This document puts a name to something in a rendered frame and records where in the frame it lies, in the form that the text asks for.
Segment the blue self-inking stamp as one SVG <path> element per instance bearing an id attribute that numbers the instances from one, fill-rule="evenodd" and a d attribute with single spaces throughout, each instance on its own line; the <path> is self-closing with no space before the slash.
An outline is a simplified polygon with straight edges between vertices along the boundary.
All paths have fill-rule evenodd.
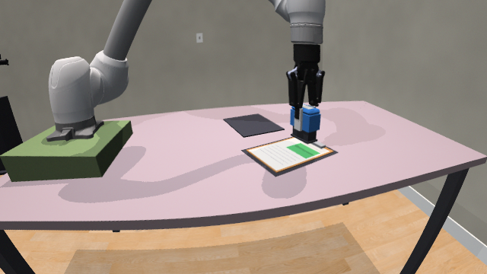
<path id="1" fill-rule="evenodd" d="M 293 126 L 291 136 L 310 144 L 317 142 L 317 130 L 320 130 L 320 110 L 303 104 L 303 122 L 302 131 L 294 129 L 294 107 L 291 107 L 290 125 Z"/>

